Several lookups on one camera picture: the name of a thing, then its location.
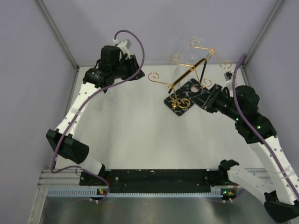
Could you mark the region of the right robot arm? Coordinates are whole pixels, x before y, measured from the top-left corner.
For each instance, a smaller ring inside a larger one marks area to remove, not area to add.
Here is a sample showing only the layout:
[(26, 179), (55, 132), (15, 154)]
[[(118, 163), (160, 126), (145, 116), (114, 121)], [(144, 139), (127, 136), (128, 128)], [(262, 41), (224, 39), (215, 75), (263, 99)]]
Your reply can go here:
[(271, 183), (263, 181), (234, 160), (223, 160), (218, 179), (243, 187), (265, 207), (277, 223), (299, 216), (299, 177), (285, 156), (277, 132), (268, 118), (258, 111), (259, 96), (250, 86), (241, 85), (230, 96), (227, 88), (215, 84), (211, 89), (190, 93), (191, 101), (203, 110), (221, 112), (235, 122), (237, 132), (262, 162)]

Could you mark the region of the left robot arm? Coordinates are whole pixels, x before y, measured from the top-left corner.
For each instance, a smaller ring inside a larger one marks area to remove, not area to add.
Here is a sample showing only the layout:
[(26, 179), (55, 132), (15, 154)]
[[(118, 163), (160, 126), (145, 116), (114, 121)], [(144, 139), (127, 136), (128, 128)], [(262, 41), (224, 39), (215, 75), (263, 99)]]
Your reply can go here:
[(104, 46), (96, 65), (86, 71), (78, 95), (65, 118), (55, 130), (50, 129), (46, 133), (53, 151), (89, 171), (89, 178), (96, 185), (105, 182), (105, 166), (93, 158), (88, 145), (81, 142), (83, 129), (96, 103), (115, 80), (126, 80), (131, 76), (138, 80), (145, 74), (136, 56), (130, 54), (128, 41)]

